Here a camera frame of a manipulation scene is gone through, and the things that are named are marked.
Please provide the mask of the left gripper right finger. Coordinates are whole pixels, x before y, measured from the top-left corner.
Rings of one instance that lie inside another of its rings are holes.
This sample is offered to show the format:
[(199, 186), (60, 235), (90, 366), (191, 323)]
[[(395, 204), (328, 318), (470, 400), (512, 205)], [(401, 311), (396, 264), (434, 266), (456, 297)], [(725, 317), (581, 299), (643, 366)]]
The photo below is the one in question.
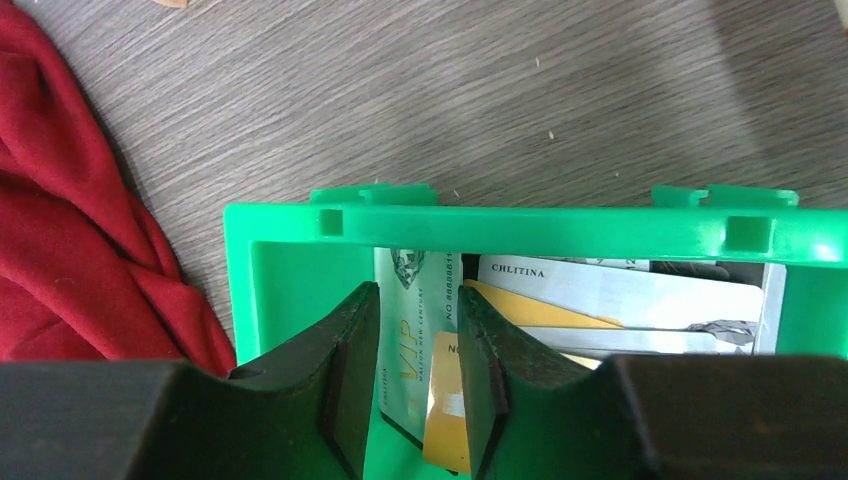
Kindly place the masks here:
[(459, 356), (475, 479), (594, 479), (591, 370), (544, 346), (471, 287)]

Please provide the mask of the green plastic bin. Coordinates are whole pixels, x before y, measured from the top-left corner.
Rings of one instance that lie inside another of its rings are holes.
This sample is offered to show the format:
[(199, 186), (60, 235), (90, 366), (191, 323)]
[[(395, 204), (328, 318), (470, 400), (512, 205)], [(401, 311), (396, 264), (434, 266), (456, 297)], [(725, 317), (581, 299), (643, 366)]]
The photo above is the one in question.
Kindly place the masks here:
[[(777, 356), (618, 355), (592, 373), (597, 479), (847, 475), (847, 214), (790, 191), (659, 187), (649, 208), (432, 203), (424, 185), (325, 189), (223, 213), (238, 367), (374, 282), (377, 247), (773, 261), (789, 273)], [(438, 479), (376, 418), (361, 479)]]

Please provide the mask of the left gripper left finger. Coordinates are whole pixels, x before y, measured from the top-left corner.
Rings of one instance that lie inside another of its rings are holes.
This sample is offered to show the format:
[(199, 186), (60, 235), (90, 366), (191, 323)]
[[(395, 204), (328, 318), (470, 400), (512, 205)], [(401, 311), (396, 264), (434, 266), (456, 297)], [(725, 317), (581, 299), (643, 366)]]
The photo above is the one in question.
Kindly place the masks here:
[(357, 286), (327, 316), (228, 376), (248, 431), (244, 479), (361, 479), (376, 378), (379, 288)]

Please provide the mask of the silver white credit card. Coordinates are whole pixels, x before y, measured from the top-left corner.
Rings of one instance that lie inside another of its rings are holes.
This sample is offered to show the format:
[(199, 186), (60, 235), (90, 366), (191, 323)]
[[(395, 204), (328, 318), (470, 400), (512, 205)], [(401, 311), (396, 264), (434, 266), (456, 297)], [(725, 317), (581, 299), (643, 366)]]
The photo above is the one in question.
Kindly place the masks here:
[(510, 255), (483, 255), (477, 279), (625, 327), (684, 329), (719, 320), (757, 322), (753, 285)]

